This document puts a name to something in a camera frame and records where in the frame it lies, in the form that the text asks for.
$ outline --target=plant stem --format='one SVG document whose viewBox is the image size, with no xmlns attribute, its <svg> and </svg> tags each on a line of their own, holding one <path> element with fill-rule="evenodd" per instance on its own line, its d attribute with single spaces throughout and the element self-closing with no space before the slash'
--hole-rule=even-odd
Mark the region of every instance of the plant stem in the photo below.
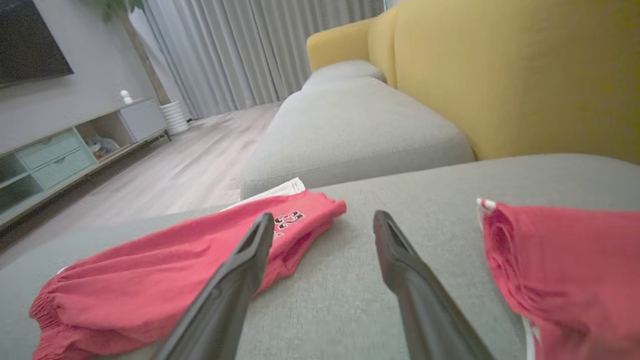
<svg viewBox="0 0 640 360">
<path fill-rule="evenodd" d="M 136 50 L 136 54 L 140 58 L 140 62 L 142 62 L 142 67 L 145 69 L 147 76 L 149 77 L 149 81 L 151 81 L 151 85 L 154 87 L 156 91 L 156 95 L 158 96 L 158 101 L 160 105 L 167 105 L 171 103 L 171 99 L 169 99 L 169 95 L 166 94 L 166 90 L 160 82 L 160 78 L 154 69 L 153 64 L 151 64 L 151 60 L 149 59 L 149 55 L 145 50 L 145 46 L 140 40 L 138 36 L 138 32 L 131 24 L 131 20 L 129 19 L 129 13 L 125 8 L 119 8 L 116 11 L 116 16 L 118 20 L 122 23 L 127 35 L 129 36 L 129 40 L 131 40 L 131 44 L 133 44 L 133 48 Z"/>
</svg>

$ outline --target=gray sofa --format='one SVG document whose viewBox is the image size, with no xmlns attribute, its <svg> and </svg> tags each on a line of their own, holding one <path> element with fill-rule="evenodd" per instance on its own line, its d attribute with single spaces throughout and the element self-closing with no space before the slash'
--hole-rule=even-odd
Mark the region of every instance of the gray sofa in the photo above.
<svg viewBox="0 0 640 360">
<path fill-rule="evenodd" d="M 496 359 L 524 358 L 522 323 L 493 283 L 475 199 L 514 205 L 640 211 L 640 167 L 581 154 L 504 158 L 335 184 L 347 213 L 309 248 L 296 273 L 249 306 L 238 359 L 408 359 L 396 298 L 382 282 L 372 217 L 388 211 Z M 27 359 L 39 337 L 28 309 L 61 267 L 218 209 L 75 233 L 0 272 L 0 359 Z M 153 345 L 116 358 L 148 359 Z"/>
<path fill-rule="evenodd" d="M 349 78 L 340 65 L 284 101 L 244 168 L 242 199 L 294 177 L 315 188 L 474 160 L 454 124 L 375 74 L 352 69 Z"/>
</svg>

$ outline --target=white paper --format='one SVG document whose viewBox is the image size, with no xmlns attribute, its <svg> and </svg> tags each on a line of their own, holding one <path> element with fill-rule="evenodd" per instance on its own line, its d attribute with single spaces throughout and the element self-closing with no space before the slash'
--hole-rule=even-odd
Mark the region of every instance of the white paper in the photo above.
<svg viewBox="0 0 640 360">
<path fill-rule="evenodd" d="M 272 189 L 269 189 L 265 192 L 259 193 L 258 195 L 254 195 L 249 199 L 245 199 L 245 200 L 242 200 L 241 202 L 237 202 L 227 208 L 224 208 L 223 210 L 230 209 L 238 205 L 246 204 L 247 202 L 265 199 L 267 197 L 295 195 L 297 193 L 301 193 L 305 191 L 306 189 L 307 188 L 305 188 L 305 185 L 302 183 L 302 180 L 300 180 L 300 178 L 297 177 L 295 179 L 291 179 L 287 181 L 286 183 L 282 183 Z"/>
</svg>

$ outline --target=wooden floor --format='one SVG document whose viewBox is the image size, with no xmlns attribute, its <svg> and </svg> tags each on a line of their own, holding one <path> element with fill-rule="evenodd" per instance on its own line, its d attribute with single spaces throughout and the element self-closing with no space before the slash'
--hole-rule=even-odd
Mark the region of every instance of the wooden floor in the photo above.
<svg viewBox="0 0 640 360">
<path fill-rule="evenodd" d="M 242 168 L 278 108 L 196 121 L 83 181 L 0 238 L 0 269 L 69 231 L 238 201 Z"/>
</svg>

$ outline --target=printed number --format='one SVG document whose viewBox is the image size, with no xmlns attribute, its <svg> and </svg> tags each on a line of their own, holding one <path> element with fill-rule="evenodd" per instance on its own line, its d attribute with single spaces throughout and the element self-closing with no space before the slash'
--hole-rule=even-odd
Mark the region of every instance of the printed number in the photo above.
<svg viewBox="0 0 640 360">
<path fill-rule="evenodd" d="M 282 230 L 286 229 L 287 226 L 289 226 L 288 224 L 293 224 L 303 217 L 304 215 L 302 215 L 299 211 L 294 211 L 291 214 L 285 215 L 283 217 L 275 218 L 273 222 L 278 226 L 278 229 Z"/>
</svg>

